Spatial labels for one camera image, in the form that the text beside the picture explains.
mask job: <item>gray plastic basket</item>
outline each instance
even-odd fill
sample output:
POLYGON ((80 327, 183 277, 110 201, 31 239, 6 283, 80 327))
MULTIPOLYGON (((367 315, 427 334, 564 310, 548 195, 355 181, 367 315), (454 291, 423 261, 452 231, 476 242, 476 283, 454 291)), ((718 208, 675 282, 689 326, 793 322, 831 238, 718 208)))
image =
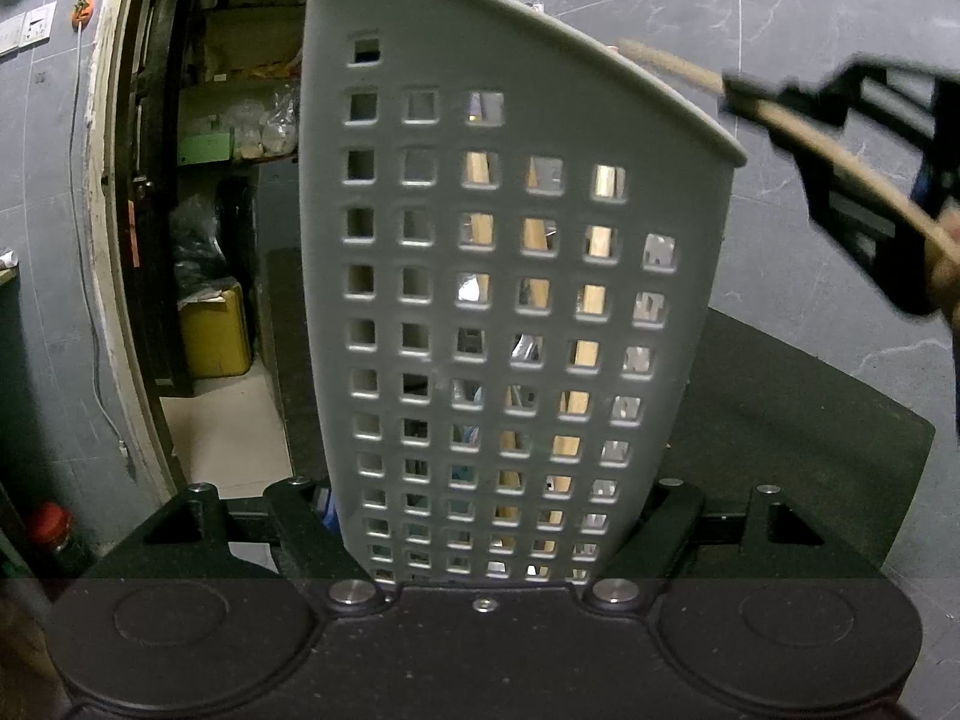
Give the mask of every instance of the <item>gray plastic basket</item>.
POLYGON ((310 350, 344 541, 376 579, 582 584, 616 550, 743 162, 513 1, 307 1, 310 350))

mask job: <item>orange plug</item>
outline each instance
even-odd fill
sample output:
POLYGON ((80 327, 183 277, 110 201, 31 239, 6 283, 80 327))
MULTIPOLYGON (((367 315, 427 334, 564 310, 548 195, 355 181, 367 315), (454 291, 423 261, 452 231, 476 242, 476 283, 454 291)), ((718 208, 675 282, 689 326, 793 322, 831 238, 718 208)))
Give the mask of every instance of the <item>orange plug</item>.
POLYGON ((83 29, 93 18, 93 0, 77 0, 70 11, 70 23, 74 29, 83 29))

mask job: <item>worn white door frame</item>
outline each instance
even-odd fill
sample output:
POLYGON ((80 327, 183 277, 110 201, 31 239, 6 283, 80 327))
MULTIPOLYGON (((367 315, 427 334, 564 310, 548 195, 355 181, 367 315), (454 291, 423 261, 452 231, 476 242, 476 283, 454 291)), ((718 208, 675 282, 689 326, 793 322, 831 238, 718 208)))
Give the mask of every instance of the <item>worn white door frame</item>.
POLYGON ((127 425, 128 450, 138 469, 144 471, 150 480, 152 492, 160 504, 176 493, 176 484, 163 456, 133 346, 116 218, 116 90, 122 72, 119 66, 121 47, 128 28, 131 0, 103 0, 98 5, 97 41, 90 64, 91 83, 85 110, 90 268, 104 333, 104 349, 127 425))

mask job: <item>gray marble wall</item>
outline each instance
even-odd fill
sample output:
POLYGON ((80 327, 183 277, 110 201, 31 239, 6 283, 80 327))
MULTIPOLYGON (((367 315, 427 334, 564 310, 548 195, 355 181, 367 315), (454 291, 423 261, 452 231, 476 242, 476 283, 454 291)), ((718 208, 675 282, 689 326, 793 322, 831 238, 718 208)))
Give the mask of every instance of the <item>gray marble wall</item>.
MULTIPOLYGON (((83 33, 69 159, 78 52, 69 23, 73 0, 0 0, 0 20, 51 1, 50 39, 0 57, 0 251, 12 248, 20 259, 18 279, 0 286, 0 481, 24 509, 44 499, 69 507, 90 541, 104 543, 126 535, 157 503, 146 479, 128 476, 91 386, 67 170, 74 170, 86 228, 83 110, 98 16, 83 33)), ((122 425, 106 365, 101 374, 107 408, 122 425)))
MULTIPOLYGON (((544 0, 612 43, 635 37, 713 70, 817 81, 855 52, 960 69, 960 0, 544 0)), ((716 103, 678 84, 716 115, 716 103)), ((856 376, 929 419, 937 436, 888 568, 925 617, 906 692, 925 718, 960 720, 960 457, 942 322, 894 314, 810 228, 800 180, 765 137, 725 122, 750 152, 733 189, 712 305, 856 376)), ((904 189, 915 157, 864 127, 846 143, 904 189)))

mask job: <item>power cord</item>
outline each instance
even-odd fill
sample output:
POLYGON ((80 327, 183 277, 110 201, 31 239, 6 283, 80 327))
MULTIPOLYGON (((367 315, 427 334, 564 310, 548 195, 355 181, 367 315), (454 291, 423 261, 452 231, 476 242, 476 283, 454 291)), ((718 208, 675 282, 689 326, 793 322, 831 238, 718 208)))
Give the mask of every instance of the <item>power cord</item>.
POLYGON ((77 0, 71 16, 71 23, 73 23, 74 28, 77 30, 77 71, 74 76, 73 113, 70 117, 70 138, 67 144, 66 152, 67 175, 70 185, 70 214, 73 218, 74 242, 77 245, 77 263, 80 267, 80 290, 83 292, 83 304, 86 308, 86 318, 89 320, 90 324, 90 340, 92 343, 93 352, 91 364, 93 397, 97 402, 97 407, 100 409, 100 413, 104 415, 104 421, 107 423, 107 425, 109 425, 110 430, 117 439, 117 446, 120 450, 120 456, 123 458, 124 463, 126 464, 127 474, 131 477, 131 479, 133 479, 136 477, 136 468, 131 461, 127 443, 124 441, 117 424, 107 412, 107 407, 104 405, 103 395, 100 391, 100 335, 97 332, 96 319, 93 317, 93 307, 90 304, 88 285, 86 285, 86 273, 83 270, 83 236, 80 234, 80 220, 77 217, 77 192, 73 180, 73 143, 77 131, 77 113, 80 107, 80 68, 82 67, 82 60, 80 59, 80 44, 83 41, 83 28, 89 23, 90 16, 92 14, 93 0, 77 0))

